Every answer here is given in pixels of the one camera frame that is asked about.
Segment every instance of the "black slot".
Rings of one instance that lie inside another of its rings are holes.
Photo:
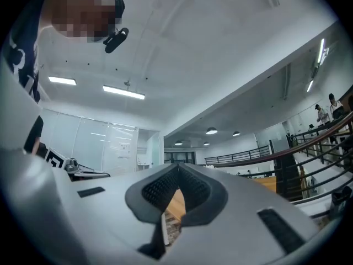
[[[258,215],[287,254],[304,244],[298,233],[274,209],[261,210]]]
[[[79,197],[84,198],[84,197],[88,197],[90,195],[93,194],[97,194],[100,192],[104,192],[105,189],[102,187],[96,187],[96,188],[89,188],[89,189],[84,189],[84,190],[80,190],[78,193]]]

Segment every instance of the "wooden floor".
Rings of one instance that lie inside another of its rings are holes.
[[[258,178],[258,179],[252,179],[263,186],[267,187],[269,190],[276,192],[276,176],[274,177],[266,177],[266,178]]]
[[[257,179],[252,179],[263,186],[267,187],[269,190],[276,192],[276,177],[266,177],[266,178],[257,178]],[[181,193],[181,190],[178,189],[172,200],[170,201],[167,211],[178,221],[181,221],[181,217],[185,215],[185,202],[184,202],[184,197],[183,194]]]

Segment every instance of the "standing person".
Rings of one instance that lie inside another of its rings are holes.
[[[321,108],[319,104],[315,105],[315,110],[318,111],[318,118],[316,119],[317,122],[323,123],[324,125],[330,122],[329,113],[324,108]]]
[[[34,100],[38,104],[40,100],[40,94],[38,91],[36,92]],[[40,137],[42,135],[43,124],[43,119],[41,118],[41,116],[38,116],[24,145],[24,150],[27,153],[32,153],[33,155],[37,154],[40,143]]]
[[[123,0],[33,0],[9,35],[3,54],[15,78],[35,98],[38,81],[38,38],[53,27],[68,38],[100,41],[115,32],[125,9]]]
[[[343,107],[343,105],[338,100],[337,101],[335,100],[335,96],[332,93],[329,94],[329,99],[330,99],[330,102],[331,102],[331,106],[330,106],[331,115],[332,115],[332,118],[335,119],[335,117],[333,115],[334,112],[338,108]]]

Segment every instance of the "ceiling pipe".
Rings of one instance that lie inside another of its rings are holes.
[[[283,92],[283,100],[286,100],[288,97],[288,87],[291,81],[291,64],[289,63],[285,67],[285,88]]]

